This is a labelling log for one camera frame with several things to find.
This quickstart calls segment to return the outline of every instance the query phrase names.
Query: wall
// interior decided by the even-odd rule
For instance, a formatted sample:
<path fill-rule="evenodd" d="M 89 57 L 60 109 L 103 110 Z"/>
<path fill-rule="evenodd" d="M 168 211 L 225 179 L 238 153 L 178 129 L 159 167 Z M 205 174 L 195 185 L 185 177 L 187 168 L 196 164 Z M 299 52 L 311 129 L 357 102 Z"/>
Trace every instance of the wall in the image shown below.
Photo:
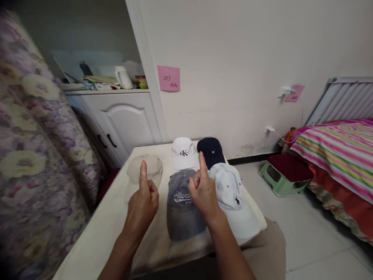
<path fill-rule="evenodd" d="M 333 76 L 373 76 L 371 0 L 141 0 L 154 71 L 180 67 L 160 92 L 169 137 L 217 137 L 227 158 L 274 151 L 305 122 Z M 305 85 L 298 103 L 282 86 Z"/>
<path fill-rule="evenodd" d="M 14 8 L 56 77 L 64 76 L 51 50 L 119 51 L 141 62 L 125 0 L 17 0 Z"/>

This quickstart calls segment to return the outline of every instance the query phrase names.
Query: cabinet handle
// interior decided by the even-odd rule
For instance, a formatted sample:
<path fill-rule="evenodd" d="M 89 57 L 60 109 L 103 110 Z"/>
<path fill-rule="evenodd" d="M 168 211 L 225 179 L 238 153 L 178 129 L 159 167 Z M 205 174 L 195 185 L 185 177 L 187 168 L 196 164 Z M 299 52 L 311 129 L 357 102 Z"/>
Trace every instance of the cabinet handle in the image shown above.
<path fill-rule="evenodd" d="M 110 143 L 113 145 L 113 147 L 116 148 L 117 145 L 115 145 L 115 144 L 113 143 L 112 139 L 110 138 L 110 134 L 107 134 L 106 136 L 108 137 L 108 139 L 109 139 Z"/>
<path fill-rule="evenodd" d="M 97 134 L 97 138 L 98 138 L 98 140 L 100 140 L 101 145 L 104 146 L 105 149 L 107 149 L 108 146 L 106 146 L 106 145 L 102 142 L 102 140 L 101 140 L 101 135 L 100 135 L 100 134 Z"/>

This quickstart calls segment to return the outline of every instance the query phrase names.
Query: pink sticky note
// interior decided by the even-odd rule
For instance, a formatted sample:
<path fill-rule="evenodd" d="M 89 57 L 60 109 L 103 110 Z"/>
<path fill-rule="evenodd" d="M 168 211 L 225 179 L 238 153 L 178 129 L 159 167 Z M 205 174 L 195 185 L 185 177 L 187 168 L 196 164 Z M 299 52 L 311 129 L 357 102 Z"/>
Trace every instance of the pink sticky note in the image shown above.
<path fill-rule="evenodd" d="M 159 87 L 163 91 L 180 91 L 180 68 L 159 66 Z"/>
<path fill-rule="evenodd" d="M 285 102 L 297 102 L 300 94 L 302 93 L 304 86 L 302 85 L 292 85 L 291 88 L 295 90 L 292 94 L 288 95 L 285 99 Z"/>

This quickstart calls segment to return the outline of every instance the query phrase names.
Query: red cushion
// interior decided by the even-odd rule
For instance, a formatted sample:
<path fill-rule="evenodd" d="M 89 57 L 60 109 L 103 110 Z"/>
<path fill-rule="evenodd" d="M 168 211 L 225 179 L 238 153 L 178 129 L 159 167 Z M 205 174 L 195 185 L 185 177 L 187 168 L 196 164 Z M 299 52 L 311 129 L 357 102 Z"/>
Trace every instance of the red cushion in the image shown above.
<path fill-rule="evenodd" d="M 114 181 L 119 171 L 120 171 L 120 168 L 113 169 L 110 172 L 108 178 L 105 180 L 105 182 L 98 187 L 96 205 L 98 205 L 101 202 L 101 200 L 104 198 L 106 192 L 108 191 L 109 187 L 111 186 L 112 182 Z"/>
<path fill-rule="evenodd" d="M 306 163 L 290 154 L 270 156 L 268 162 L 290 182 L 307 181 L 314 177 Z"/>

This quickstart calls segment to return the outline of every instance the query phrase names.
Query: green stool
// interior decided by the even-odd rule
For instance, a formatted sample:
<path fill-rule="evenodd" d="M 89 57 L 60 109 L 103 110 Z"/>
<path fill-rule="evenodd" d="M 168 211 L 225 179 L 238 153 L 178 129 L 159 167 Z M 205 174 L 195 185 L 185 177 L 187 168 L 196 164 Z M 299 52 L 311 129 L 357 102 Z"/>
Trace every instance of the green stool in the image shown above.
<path fill-rule="evenodd" d="M 269 166 L 272 166 L 281 176 L 277 182 L 267 173 Z M 307 184 L 314 177 L 313 172 L 304 162 L 290 154 L 270 156 L 258 174 L 268 180 L 272 185 L 272 192 L 280 198 L 291 193 L 303 193 Z M 301 186 L 295 188 L 295 183 L 299 183 Z"/>

